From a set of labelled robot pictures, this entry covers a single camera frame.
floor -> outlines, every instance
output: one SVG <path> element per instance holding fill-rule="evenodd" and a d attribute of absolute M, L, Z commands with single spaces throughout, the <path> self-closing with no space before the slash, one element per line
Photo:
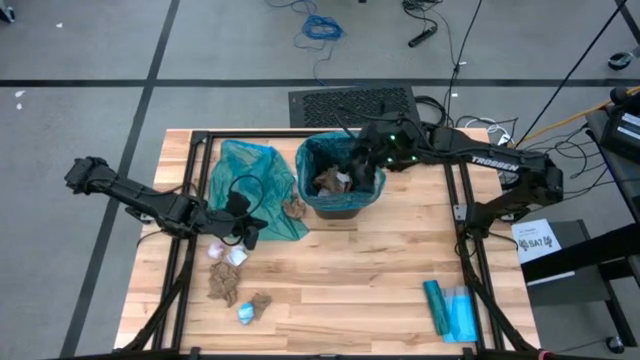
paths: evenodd
<path fill-rule="evenodd" d="M 167 128 L 288 127 L 287 92 L 317 88 L 312 68 L 326 54 L 293 47 L 304 18 L 262 0 L 8 2 L 17 22 L 0 24 L 0 287 L 7 289 L 0 297 L 0 358 L 59 356 L 74 309 L 74 324 L 82 324 L 87 310 L 75 353 L 108 352 L 140 225 L 105 197 L 71 195 L 62 178 L 72 160 L 101 156 L 151 183 Z M 403 79 L 415 94 L 442 98 L 452 70 L 446 31 L 410 49 L 406 42 L 423 25 L 399 3 L 318 1 L 319 13 L 336 18 L 346 32 L 332 59 L 317 66 L 318 77 L 329 85 Z M 475 6 L 444 0 L 436 8 L 450 24 L 456 49 Z M 518 116 L 519 138 L 615 7 L 614 0 L 485 0 L 465 48 L 452 117 Z M 640 18 L 640 2 L 628 8 Z M 637 85 L 640 62 L 620 72 L 606 66 L 611 54 L 636 43 L 616 17 L 538 127 L 601 102 L 612 86 Z M 429 109 L 420 111 L 424 121 L 434 121 Z M 554 160 L 567 175 L 567 190 L 588 186 L 598 175 L 569 180 L 580 161 Z M 601 186 L 530 218 L 583 218 L 595 236 L 631 221 L 620 200 L 614 186 Z M 92 253 L 100 249 L 104 259 L 92 301 L 76 306 Z M 640 290 L 626 280 L 615 288 L 640 336 L 640 317 L 633 316 L 640 312 L 634 301 Z M 534 314 L 550 350 L 614 334 L 603 304 L 536 307 Z M 65 351 L 75 345 L 68 340 Z M 614 357 L 596 344 L 570 353 L 632 359 L 640 351 Z"/>

wooden table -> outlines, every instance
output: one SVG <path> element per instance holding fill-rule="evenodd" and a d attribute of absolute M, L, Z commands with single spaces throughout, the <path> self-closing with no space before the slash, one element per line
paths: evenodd
<path fill-rule="evenodd" d="M 483 130 L 465 132 L 487 141 Z M 190 136 L 191 130 L 167 131 L 154 188 L 167 190 L 182 183 Z M 210 169 L 222 140 L 214 144 Z M 240 140 L 275 147 L 295 172 L 295 153 L 304 139 Z M 200 166 L 196 163 L 194 174 Z M 495 170 L 470 165 L 469 171 L 477 201 L 500 195 Z M 454 174 L 459 198 L 464 199 L 457 168 Z M 388 173 L 381 197 L 351 220 L 322 220 L 309 210 L 304 222 L 311 232 L 306 237 L 297 242 L 259 242 L 250 253 L 232 308 L 223 300 L 207 298 L 213 264 L 207 248 L 218 240 L 199 236 L 182 352 L 199 346 L 202 353 L 404 355 L 461 354 L 462 347 L 474 347 L 442 341 L 422 290 L 422 282 L 431 279 L 443 288 L 464 284 L 460 259 L 453 251 L 456 237 L 442 166 Z M 145 226 L 143 235 L 156 230 L 155 225 Z M 496 224 L 492 230 L 510 235 L 505 225 Z M 140 245 L 116 347 L 132 340 L 158 305 L 169 246 L 170 238 L 163 234 Z M 514 244 L 488 238 L 485 247 L 498 304 L 525 339 L 539 346 Z M 243 326 L 236 310 L 258 291 L 268 292 L 273 303 L 260 321 Z M 480 312 L 491 348 L 483 305 Z M 175 304 L 168 315 L 166 346 L 174 316 Z"/>

trash bin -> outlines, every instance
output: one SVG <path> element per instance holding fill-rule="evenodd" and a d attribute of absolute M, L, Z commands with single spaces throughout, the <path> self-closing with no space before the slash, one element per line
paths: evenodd
<path fill-rule="evenodd" d="M 371 191 L 354 191 L 319 196 L 320 189 L 314 179 L 325 170 L 337 165 L 342 173 L 349 173 L 351 150 L 355 140 L 344 132 L 330 132 L 307 138 L 296 153 L 298 192 L 300 197 L 323 219 L 351 219 L 380 197 L 386 176 L 375 171 Z"/>

blue cable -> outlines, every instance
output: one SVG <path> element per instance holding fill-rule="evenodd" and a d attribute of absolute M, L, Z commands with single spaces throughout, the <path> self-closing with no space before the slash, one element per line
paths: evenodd
<path fill-rule="evenodd" d="M 302 30 L 296 34 L 293 38 L 293 46 L 298 49 L 305 49 L 312 52 L 320 52 L 325 49 L 327 45 L 327 41 L 332 41 L 333 44 L 329 49 L 329 55 L 325 58 L 318 59 L 313 64 L 313 78 L 320 83 L 322 86 L 327 86 L 322 80 L 320 80 L 316 73 L 316 67 L 320 62 L 331 60 L 331 56 L 333 55 L 333 48 L 335 46 L 335 42 L 340 40 L 344 36 L 344 30 L 342 27 L 338 25 L 338 22 L 328 16 L 319 16 L 316 15 L 318 11 L 318 6 L 314 2 L 314 0 L 294 0 L 292 2 L 286 4 L 272 4 L 268 0 L 264 0 L 264 2 L 273 8 L 285 8 L 290 7 L 294 12 L 299 14 L 307 15 L 307 20 L 305 20 L 302 25 Z M 296 4 L 304 4 L 304 9 L 296 8 Z M 300 45 L 298 43 L 298 36 L 302 34 L 311 40 L 322 41 L 322 45 L 320 46 L 312 46 L 312 45 Z"/>

trash bag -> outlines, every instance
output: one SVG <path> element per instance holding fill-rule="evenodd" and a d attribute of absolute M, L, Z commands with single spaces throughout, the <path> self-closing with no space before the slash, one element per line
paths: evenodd
<path fill-rule="evenodd" d="M 380 197 L 385 174 L 376 169 L 374 186 L 371 191 L 345 192 L 329 196 L 318 196 L 319 189 L 313 180 L 325 170 L 338 165 L 341 172 L 348 172 L 351 150 L 355 140 L 344 132 L 330 132 L 310 136 L 296 153 L 298 192 L 300 197 L 316 212 L 341 212 L 359 210 L 372 204 Z"/>
<path fill-rule="evenodd" d="M 260 206 L 251 214 L 269 222 L 269 226 L 260 230 L 258 240 L 300 240 L 309 232 L 302 221 L 288 217 L 282 209 L 282 202 L 293 195 L 295 178 L 282 155 L 271 146 L 224 141 L 220 159 L 211 173 L 209 205 L 224 208 L 229 186 L 234 179 L 245 174 L 259 178 L 265 191 L 262 194 L 260 184 L 251 177 L 240 179 L 233 186 L 251 202 L 249 211 L 264 196 Z"/>

